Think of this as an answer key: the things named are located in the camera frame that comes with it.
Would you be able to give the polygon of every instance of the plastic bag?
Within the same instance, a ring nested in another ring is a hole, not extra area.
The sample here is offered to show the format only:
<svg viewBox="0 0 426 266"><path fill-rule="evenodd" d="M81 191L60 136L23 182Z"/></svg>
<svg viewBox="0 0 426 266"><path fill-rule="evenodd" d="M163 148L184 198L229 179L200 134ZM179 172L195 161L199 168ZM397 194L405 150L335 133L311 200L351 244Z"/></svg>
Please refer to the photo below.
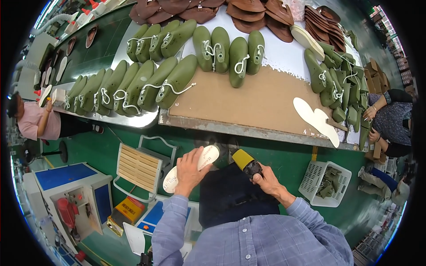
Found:
<svg viewBox="0 0 426 266"><path fill-rule="evenodd" d="M281 0L283 5L288 5L294 21L305 19L305 6L312 6L312 0Z"/></svg>

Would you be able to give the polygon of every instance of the white machine cabinet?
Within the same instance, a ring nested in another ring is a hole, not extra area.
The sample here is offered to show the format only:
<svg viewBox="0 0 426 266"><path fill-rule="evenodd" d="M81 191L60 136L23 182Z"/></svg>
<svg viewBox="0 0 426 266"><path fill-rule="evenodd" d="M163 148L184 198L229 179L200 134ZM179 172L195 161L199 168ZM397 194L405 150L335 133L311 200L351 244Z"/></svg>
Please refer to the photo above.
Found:
<svg viewBox="0 0 426 266"><path fill-rule="evenodd" d="M103 235L102 229L112 212L111 175L105 175L87 163L77 163L24 174L24 183L31 179L36 180L53 222L75 254L75 245L79 241L94 231ZM71 220L80 239L72 237L71 228L67 225L69 219L62 217L58 210L58 200L61 198L69 199L70 210L75 213L75 218Z"/></svg>

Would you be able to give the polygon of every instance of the hand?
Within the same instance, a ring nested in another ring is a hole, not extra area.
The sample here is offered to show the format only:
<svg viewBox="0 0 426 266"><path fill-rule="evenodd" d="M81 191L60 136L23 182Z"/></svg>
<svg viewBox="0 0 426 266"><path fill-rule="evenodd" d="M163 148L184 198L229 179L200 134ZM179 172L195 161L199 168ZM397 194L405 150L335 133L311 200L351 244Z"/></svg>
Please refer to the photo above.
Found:
<svg viewBox="0 0 426 266"><path fill-rule="evenodd" d="M185 153L182 158L178 158L177 178L178 185L175 189L175 195L189 197L191 191L200 183L204 176L210 171L213 164L207 164L203 169L198 171L198 159L203 153L204 147Z"/></svg>
<svg viewBox="0 0 426 266"><path fill-rule="evenodd" d="M296 197L293 196L292 194L290 194L290 192L287 191L285 186L281 185L278 182L278 179L276 178L275 174L273 173L271 167L264 166L261 163L259 163L259 164L262 167L262 172L263 172L264 178L262 178L262 176L260 174L254 174L253 180L251 180L251 182L253 184L258 184L260 186L260 188L263 190L263 192L265 192L266 194L274 196L280 202L281 202L281 200L288 202L289 203L288 206L290 206L294 202Z"/></svg>
<svg viewBox="0 0 426 266"><path fill-rule="evenodd" d="M52 111L52 100L48 100L46 103L46 111L51 112Z"/></svg>
<svg viewBox="0 0 426 266"><path fill-rule="evenodd" d="M368 107L364 112L363 118L367 118L367 121L371 121L371 119L376 117L376 109L372 106Z"/></svg>
<svg viewBox="0 0 426 266"><path fill-rule="evenodd" d="M379 138L380 138L380 134L379 134L379 132L377 132L377 130L375 130L374 128L371 128L371 130L373 131L373 132L368 132L368 139L371 141L371 142L376 142L376 141L378 141L379 140Z"/></svg>

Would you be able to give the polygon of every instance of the wooden handle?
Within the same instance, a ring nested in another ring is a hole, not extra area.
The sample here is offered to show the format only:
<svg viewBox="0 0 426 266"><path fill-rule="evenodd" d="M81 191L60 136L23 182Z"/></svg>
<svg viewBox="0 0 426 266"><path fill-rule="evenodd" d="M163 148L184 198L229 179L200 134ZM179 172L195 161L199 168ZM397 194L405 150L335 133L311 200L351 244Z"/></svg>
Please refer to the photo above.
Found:
<svg viewBox="0 0 426 266"><path fill-rule="evenodd" d="M340 125L339 123L335 122L333 119L327 118L326 122L327 124L337 127L338 129L341 129L343 131L348 131L347 127Z"/></svg>

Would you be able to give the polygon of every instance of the black pants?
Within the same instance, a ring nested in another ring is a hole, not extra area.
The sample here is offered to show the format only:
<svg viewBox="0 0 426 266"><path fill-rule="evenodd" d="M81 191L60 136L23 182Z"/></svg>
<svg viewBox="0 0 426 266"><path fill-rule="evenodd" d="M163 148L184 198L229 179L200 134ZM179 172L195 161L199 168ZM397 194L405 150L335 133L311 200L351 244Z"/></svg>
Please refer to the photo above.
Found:
<svg viewBox="0 0 426 266"><path fill-rule="evenodd" d="M235 163L210 171L200 183L200 216L203 228L235 222L251 215L279 214L279 202Z"/></svg>
<svg viewBox="0 0 426 266"><path fill-rule="evenodd" d="M85 133L93 130L91 123L83 122L78 117L59 113L60 115L60 133L59 137L70 137L79 133Z"/></svg>

